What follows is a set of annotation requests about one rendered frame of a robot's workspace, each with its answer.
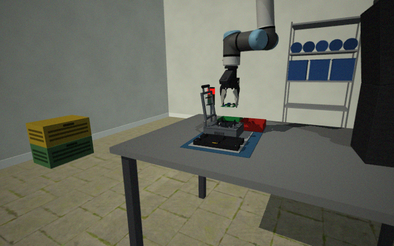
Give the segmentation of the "red bin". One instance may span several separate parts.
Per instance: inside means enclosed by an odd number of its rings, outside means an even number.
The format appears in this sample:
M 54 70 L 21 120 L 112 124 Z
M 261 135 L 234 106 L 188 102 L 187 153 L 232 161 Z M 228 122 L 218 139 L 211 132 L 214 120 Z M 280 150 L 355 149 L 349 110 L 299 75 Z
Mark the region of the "red bin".
M 244 131 L 263 132 L 266 127 L 266 119 L 243 118 Z

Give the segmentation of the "green bin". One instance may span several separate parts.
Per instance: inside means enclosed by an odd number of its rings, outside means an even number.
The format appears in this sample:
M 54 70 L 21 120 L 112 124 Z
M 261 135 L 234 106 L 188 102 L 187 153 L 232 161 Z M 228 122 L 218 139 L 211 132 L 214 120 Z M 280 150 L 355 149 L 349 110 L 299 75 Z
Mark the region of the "green bin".
M 223 120 L 227 120 L 227 121 L 234 121 L 235 120 L 237 122 L 240 122 L 243 119 L 243 117 L 222 116 L 222 117 L 218 118 L 217 120 L 221 120 L 221 118 L 223 118 Z

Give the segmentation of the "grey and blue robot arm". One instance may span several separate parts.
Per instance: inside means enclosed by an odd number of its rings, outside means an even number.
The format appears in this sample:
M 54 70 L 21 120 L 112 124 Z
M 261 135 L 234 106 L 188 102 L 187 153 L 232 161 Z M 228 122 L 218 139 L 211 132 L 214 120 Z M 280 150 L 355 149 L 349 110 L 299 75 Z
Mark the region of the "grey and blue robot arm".
M 274 25 L 274 0 L 256 0 L 257 29 L 241 32 L 232 30 L 224 33 L 223 66 L 240 65 L 240 55 L 243 51 L 271 50 L 279 42 Z M 229 84 L 234 70 L 225 70 L 220 78 L 220 84 Z

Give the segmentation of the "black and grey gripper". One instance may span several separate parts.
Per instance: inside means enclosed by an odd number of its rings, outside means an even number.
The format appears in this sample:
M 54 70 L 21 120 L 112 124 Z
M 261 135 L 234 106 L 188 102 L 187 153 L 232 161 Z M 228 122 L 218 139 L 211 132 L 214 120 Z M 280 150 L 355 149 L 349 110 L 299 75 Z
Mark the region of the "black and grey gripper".
M 228 69 L 228 68 L 232 68 L 232 69 Z M 235 106 L 237 108 L 239 102 L 239 92 L 240 92 L 240 78 L 237 78 L 238 66 L 225 66 L 225 69 L 234 70 L 234 75 L 231 78 L 229 84 L 220 86 L 221 103 L 222 105 L 224 104 L 224 99 L 226 98 L 227 89 L 231 88 L 234 89 L 233 94 L 234 94 Z

